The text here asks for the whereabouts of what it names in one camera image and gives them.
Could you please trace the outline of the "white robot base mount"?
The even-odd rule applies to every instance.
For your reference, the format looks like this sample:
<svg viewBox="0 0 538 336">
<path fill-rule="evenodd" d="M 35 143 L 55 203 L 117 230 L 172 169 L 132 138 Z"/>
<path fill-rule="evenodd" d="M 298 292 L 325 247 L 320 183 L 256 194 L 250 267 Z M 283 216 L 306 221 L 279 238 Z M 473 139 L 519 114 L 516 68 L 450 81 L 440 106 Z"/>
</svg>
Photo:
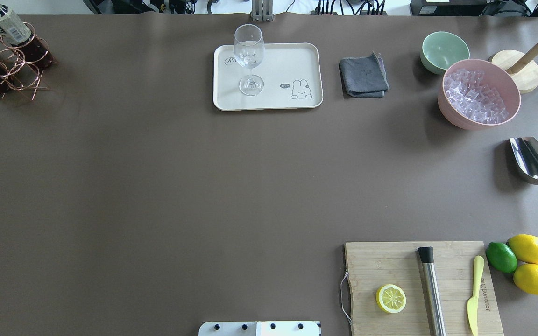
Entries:
<svg viewBox="0 0 538 336">
<path fill-rule="evenodd" d="M 205 322 L 199 336 L 320 336 L 316 321 L 236 321 Z"/>
</svg>

